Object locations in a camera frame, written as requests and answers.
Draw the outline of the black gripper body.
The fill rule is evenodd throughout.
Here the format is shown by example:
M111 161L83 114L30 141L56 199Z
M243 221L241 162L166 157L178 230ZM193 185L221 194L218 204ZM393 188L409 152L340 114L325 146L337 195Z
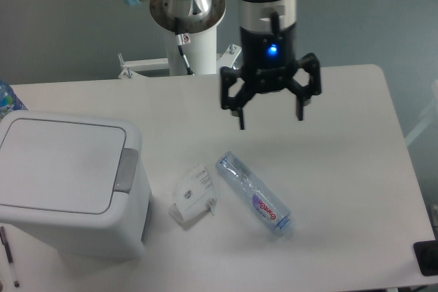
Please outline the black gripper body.
M288 89L296 91L295 26L273 32L240 29L243 80L239 94L266 94Z

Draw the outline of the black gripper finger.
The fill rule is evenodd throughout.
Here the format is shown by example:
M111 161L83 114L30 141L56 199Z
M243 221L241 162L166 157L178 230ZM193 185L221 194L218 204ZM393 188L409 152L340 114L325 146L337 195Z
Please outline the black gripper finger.
M229 89L238 79L244 83L235 96L229 94ZM233 116L239 118L240 129L245 129L243 108L256 94L255 80L242 68L235 70L226 66L220 68L220 105L223 110L229 109Z
M303 70L308 74L305 85L301 85L294 76ZM322 93L320 61L314 53L308 53L300 59L294 59L286 66L286 88L296 96L296 117L299 121L304 120L304 107L308 105L312 96Z

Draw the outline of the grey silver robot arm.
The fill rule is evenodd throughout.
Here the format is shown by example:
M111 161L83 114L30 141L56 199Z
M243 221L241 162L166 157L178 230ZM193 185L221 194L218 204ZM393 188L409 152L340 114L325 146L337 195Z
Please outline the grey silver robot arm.
M155 21L175 41L183 73L194 75L195 56L188 55L183 36L192 37L224 16L224 0L124 0L131 5L148 1ZM296 117L321 93L320 63L313 53L295 57L296 0L238 0L242 67L221 66L220 105L243 118L244 106L256 94L289 90L296 96Z

